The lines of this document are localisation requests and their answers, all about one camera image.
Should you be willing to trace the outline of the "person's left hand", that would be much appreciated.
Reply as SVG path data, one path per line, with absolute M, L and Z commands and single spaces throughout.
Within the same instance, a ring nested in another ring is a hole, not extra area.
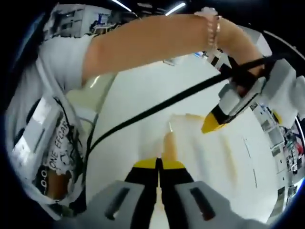
M 238 65 L 261 59 L 263 55 L 250 37 L 233 22 L 221 18 L 217 34 L 217 47 L 232 57 Z

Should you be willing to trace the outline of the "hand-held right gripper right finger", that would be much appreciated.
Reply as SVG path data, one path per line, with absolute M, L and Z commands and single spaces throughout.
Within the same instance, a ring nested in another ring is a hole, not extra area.
M 162 201 L 171 229 L 228 229 L 229 203 L 179 161 L 162 161 Z

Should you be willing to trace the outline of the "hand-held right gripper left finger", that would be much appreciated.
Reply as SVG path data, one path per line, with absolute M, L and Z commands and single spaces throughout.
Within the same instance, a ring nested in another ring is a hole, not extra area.
M 160 158 L 136 162 L 104 213 L 116 229 L 148 229 L 157 198 Z

